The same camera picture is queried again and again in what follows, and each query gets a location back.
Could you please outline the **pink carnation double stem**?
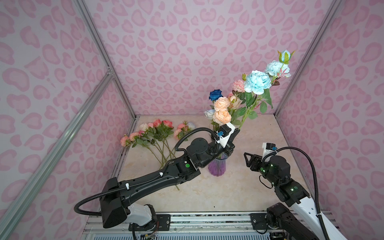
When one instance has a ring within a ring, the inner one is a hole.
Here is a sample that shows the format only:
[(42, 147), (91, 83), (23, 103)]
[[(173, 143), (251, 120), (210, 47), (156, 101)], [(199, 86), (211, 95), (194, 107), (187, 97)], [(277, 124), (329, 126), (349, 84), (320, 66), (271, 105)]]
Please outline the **pink carnation double stem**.
[(236, 80), (233, 83), (232, 89), (235, 93), (245, 93), (245, 81), (244, 80)]

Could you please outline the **dark blue artificial rose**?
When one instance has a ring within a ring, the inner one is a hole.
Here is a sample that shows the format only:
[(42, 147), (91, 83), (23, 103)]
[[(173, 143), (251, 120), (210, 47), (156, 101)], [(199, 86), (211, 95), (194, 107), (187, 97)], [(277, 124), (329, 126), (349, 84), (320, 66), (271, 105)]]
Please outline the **dark blue artificial rose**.
[(210, 92), (209, 100), (212, 102), (215, 102), (216, 100), (218, 100), (221, 97), (223, 97), (222, 91), (220, 89), (216, 89), (216, 90), (213, 90), (212, 92)]

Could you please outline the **pink rosebud spray stem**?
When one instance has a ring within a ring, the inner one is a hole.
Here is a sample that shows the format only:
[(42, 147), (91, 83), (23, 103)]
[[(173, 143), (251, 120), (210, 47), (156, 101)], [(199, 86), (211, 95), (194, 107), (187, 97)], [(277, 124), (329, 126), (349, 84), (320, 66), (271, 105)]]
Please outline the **pink rosebud spray stem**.
[(180, 140), (183, 138), (190, 130), (187, 127), (187, 121), (183, 121), (181, 124), (178, 125), (177, 129), (174, 132), (174, 138), (177, 140)]
[(237, 110), (242, 104), (242, 100), (233, 93), (229, 93), (228, 100), (230, 101), (229, 110)]

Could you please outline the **peach rose stem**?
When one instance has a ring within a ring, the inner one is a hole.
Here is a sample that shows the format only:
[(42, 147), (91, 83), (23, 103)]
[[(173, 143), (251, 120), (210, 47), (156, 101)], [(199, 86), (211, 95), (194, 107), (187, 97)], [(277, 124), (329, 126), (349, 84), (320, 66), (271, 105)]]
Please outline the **peach rose stem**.
[(213, 113), (213, 128), (217, 131), (220, 126), (228, 124), (232, 120), (232, 116), (229, 113), (230, 101), (226, 97), (219, 97), (214, 103)]

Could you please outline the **purple blue glass vase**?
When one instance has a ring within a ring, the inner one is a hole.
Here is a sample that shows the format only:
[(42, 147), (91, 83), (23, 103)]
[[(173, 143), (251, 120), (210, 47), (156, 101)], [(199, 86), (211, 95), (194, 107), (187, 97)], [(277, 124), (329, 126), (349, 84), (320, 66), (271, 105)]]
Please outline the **purple blue glass vase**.
[(222, 176), (226, 172), (226, 160), (228, 157), (229, 156), (226, 153), (222, 153), (211, 163), (209, 163), (208, 170), (210, 174), (215, 177)]

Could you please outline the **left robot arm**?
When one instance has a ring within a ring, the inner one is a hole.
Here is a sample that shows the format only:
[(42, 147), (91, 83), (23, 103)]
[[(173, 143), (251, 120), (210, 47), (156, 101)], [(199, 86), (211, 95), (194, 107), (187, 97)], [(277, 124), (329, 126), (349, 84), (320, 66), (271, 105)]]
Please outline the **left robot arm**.
[(200, 175), (200, 170), (221, 154), (230, 156), (235, 148), (233, 140), (240, 129), (225, 124), (214, 132), (209, 128), (196, 128), (188, 132), (175, 145), (180, 157), (167, 161), (165, 166), (145, 176), (121, 181), (109, 179), (100, 197), (103, 227), (109, 229), (126, 220), (145, 226), (155, 220), (151, 205), (137, 205), (136, 201), (161, 189), (181, 185)]

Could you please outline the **pink green carnation stem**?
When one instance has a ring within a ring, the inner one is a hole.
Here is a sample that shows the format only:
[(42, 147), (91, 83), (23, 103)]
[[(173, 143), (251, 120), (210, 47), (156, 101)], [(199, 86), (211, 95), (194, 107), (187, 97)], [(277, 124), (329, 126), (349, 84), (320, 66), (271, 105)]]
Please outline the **pink green carnation stem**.
[(130, 135), (124, 135), (120, 140), (120, 144), (124, 148), (141, 146), (154, 155), (155, 159), (160, 164), (160, 168), (164, 166), (164, 154), (162, 153), (157, 140), (148, 130), (140, 130), (138, 132), (133, 132)]

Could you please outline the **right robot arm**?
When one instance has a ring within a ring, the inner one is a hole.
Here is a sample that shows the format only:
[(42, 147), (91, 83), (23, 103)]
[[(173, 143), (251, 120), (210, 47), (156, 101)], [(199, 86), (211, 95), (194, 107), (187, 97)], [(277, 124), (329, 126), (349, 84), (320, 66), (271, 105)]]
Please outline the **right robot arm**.
[(281, 156), (263, 157), (244, 153), (251, 171), (271, 183), (281, 201), (267, 208), (266, 222), (270, 228), (280, 228), (295, 240), (345, 240), (346, 237), (316, 207), (315, 199), (291, 178), (291, 166)]

